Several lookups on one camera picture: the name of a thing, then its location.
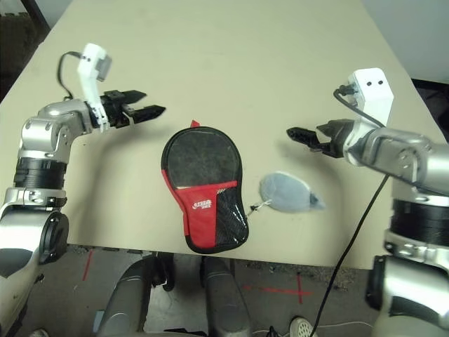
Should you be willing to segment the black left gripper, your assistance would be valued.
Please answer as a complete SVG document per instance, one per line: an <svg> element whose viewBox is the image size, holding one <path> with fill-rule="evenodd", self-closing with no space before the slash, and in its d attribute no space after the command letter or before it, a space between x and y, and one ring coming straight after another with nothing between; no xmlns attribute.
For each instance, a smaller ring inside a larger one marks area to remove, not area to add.
<svg viewBox="0 0 449 337"><path fill-rule="evenodd" d="M109 125L114 128L123 128L130 125L130 117L134 124L153 120L161 116L166 108L162 106L147 106L135 110L123 104L134 104L143 99L146 93L136 90L130 91L105 91L100 96L102 106L107 115Z"/></svg>

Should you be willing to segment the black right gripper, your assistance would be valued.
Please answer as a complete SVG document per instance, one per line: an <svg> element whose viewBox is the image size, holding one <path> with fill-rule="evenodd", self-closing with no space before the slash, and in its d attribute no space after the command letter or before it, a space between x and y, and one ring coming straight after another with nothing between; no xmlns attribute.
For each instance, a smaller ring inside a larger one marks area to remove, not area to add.
<svg viewBox="0 0 449 337"><path fill-rule="evenodd" d="M344 142L353 129L352 119L337 119L328 121L316 127L323 135L330 138L330 143L321 143L315 131L305 128L289 128L286 133L288 137L303 145L311 151L328 151L334 158L343 157Z"/></svg>

